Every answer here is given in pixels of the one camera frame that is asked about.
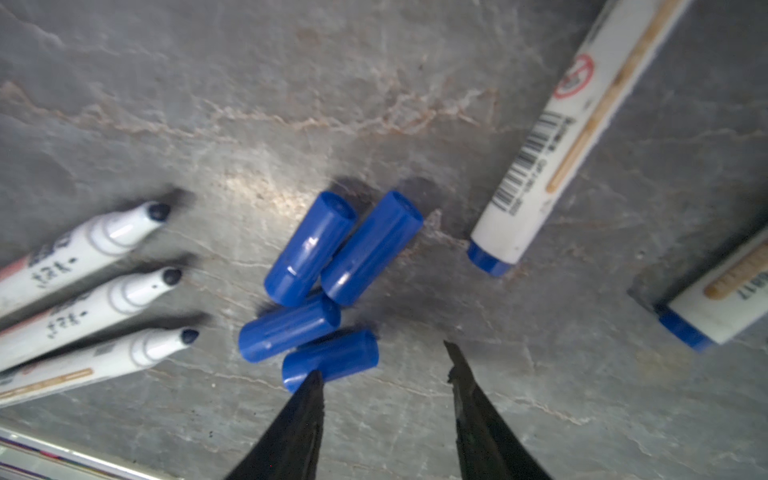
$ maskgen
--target marker tip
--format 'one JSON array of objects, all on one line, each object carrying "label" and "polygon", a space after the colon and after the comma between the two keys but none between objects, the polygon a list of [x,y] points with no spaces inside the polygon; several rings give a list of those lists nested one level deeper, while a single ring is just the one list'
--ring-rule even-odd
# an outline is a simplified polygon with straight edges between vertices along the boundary
[{"label": "marker tip", "polygon": [[168,214],[170,214],[170,206],[166,204],[151,204],[147,208],[147,213],[152,220],[164,222],[168,218]]},{"label": "marker tip", "polygon": [[194,342],[199,335],[200,332],[197,330],[185,329],[183,332],[181,332],[181,342],[184,345],[191,345],[191,343]]},{"label": "marker tip", "polygon": [[169,268],[163,272],[163,282],[168,286],[173,286],[181,280],[181,270],[178,268]]}]

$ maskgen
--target marble surface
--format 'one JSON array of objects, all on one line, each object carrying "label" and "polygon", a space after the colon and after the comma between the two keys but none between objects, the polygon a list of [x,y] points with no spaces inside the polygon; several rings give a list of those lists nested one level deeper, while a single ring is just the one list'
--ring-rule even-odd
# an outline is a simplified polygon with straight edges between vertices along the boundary
[{"label": "marble surface", "polygon": [[767,477],[768,322],[697,355],[644,308],[766,219],[765,2],[696,2],[519,267],[495,280],[465,257],[602,3],[0,0],[0,263],[172,198],[129,259],[43,303],[182,263],[180,288],[105,335],[202,330],[0,417],[222,478],[289,398],[281,357],[236,347],[271,263],[321,190],[365,207],[398,187],[427,222],[344,312],[381,364],[326,387],[319,478],[459,477],[443,339],[557,479]]}]

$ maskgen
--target whiteboard marker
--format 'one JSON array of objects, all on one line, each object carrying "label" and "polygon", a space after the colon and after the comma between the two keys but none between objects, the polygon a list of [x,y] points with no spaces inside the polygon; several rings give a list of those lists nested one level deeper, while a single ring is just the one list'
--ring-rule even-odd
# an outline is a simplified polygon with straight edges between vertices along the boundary
[{"label": "whiteboard marker", "polygon": [[180,279],[175,268],[119,276],[1,331],[0,372],[139,314]]},{"label": "whiteboard marker", "polygon": [[768,227],[662,309],[660,321],[698,352],[768,313]]},{"label": "whiteboard marker", "polygon": [[147,202],[99,215],[0,270],[0,316],[118,261],[165,223],[170,207]]},{"label": "whiteboard marker", "polygon": [[0,375],[0,408],[151,368],[186,349],[197,330],[146,329]]},{"label": "whiteboard marker", "polygon": [[692,0],[609,0],[472,231],[470,260],[516,264]]}]

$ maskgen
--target blue cap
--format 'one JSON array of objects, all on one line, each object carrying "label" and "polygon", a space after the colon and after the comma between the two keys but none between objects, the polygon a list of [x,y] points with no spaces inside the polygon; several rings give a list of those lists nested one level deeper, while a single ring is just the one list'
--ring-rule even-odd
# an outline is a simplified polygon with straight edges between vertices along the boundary
[{"label": "blue cap", "polygon": [[498,258],[492,256],[482,248],[478,247],[478,244],[473,240],[469,244],[469,250],[467,255],[472,263],[479,266],[481,270],[490,273],[492,276],[502,276],[512,268],[511,263],[505,263]]},{"label": "blue cap", "polygon": [[240,355],[256,363],[303,345],[339,328],[339,306],[323,294],[313,295],[302,306],[268,313],[240,330]]},{"label": "blue cap", "polygon": [[355,303],[423,224],[407,198],[389,192],[321,273],[326,295],[340,305]]},{"label": "blue cap", "polygon": [[343,198],[322,192],[264,279],[270,298],[300,305],[356,221],[357,213]]},{"label": "blue cap", "polygon": [[672,310],[667,309],[660,317],[659,321],[667,329],[674,333],[674,335],[683,340],[683,342],[690,348],[697,352],[703,352],[708,346],[713,345],[714,342],[696,327],[686,322],[685,319],[677,315]]},{"label": "blue cap", "polygon": [[340,379],[379,364],[379,345],[369,330],[350,333],[314,345],[305,345],[283,360],[283,384],[289,392],[299,389],[313,370],[323,381]]}]

